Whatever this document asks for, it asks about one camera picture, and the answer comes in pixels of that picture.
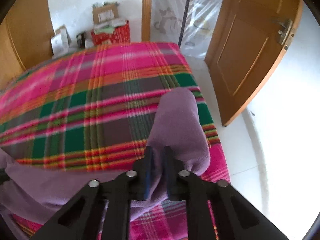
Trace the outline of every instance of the door latch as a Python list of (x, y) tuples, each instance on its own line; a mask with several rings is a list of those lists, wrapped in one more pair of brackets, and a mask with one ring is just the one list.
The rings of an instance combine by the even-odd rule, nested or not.
[(279, 33), (278, 43), (281, 46), (283, 46), (286, 39), (289, 36), (290, 31), (291, 31), (291, 28), (293, 25), (293, 20), (286, 19), (284, 22), (281, 22), (279, 20), (274, 20), (273, 23), (277, 23), (282, 27), (281, 30), (278, 31), (278, 33)]

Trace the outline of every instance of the plaid blanket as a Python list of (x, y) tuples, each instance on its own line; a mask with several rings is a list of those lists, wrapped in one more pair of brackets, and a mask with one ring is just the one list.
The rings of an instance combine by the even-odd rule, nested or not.
[[(143, 157), (161, 96), (179, 86), (194, 94), (210, 147), (202, 178), (229, 180), (209, 109), (173, 43), (102, 45), (24, 73), (0, 97), (0, 147), (45, 169), (129, 170)], [(183, 238), (171, 224), (186, 228), (185, 216), (184, 202), (164, 201), (131, 222), (130, 237)], [(41, 226), (13, 218), (29, 235)]]

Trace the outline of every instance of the red storage bin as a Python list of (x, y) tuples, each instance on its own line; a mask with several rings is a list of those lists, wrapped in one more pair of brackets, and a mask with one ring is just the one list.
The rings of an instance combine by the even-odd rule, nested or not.
[(92, 41), (95, 46), (101, 44), (115, 44), (130, 42), (130, 26), (129, 21), (126, 25), (119, 26), (115, 28), (115, 31), (112, 34), (100, 33), (94, 34), (94, 30), (91, 31)]

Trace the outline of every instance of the screw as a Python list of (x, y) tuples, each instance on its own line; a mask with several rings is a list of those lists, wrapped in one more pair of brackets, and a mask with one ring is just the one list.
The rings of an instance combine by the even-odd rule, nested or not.
[(229, 185), (229, 183), (226, 182), (224, 179), (219, 179), (217, 184), (218, 184), (219, 187), (226, 187), (226, 186)]
[(188, 177), (190, 175), (190, 172), (189, 171), (186, 171), (186, 170), (182, 170), (182, 171), (179, 171), (178, 173), (181, 177)]
[(100, 184), (100, 182), (95, 180), (95, 179), (94, 180), (90, 180), (89, 183), (88, 183), (89, 187), (97, 187), (97, 186), (99, 186), (99, 184)]
[(128, 177), (135, 177), (135, 176), (137, 176), (138, 173), (136, 171), (127, 171), (125, 174)]

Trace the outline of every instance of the colorful bed sheet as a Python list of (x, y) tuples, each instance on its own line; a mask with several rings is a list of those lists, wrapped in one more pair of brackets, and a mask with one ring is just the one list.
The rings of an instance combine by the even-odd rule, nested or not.
[[(202, 178), (229, 180), (209, 109), (173, 43), (102, 45), (26, 72), (0, 97), (0, 147), (39, 168), (128, 170), (143, 157), (161, 96), (175, 87), (197, 101), (211, 155)], [(164, 201), (131, 223), (131, 239), (176, 239), (169, 224), (179, 216), (185, 203)], [(15, 220), (31, 233), (39, 226)]]

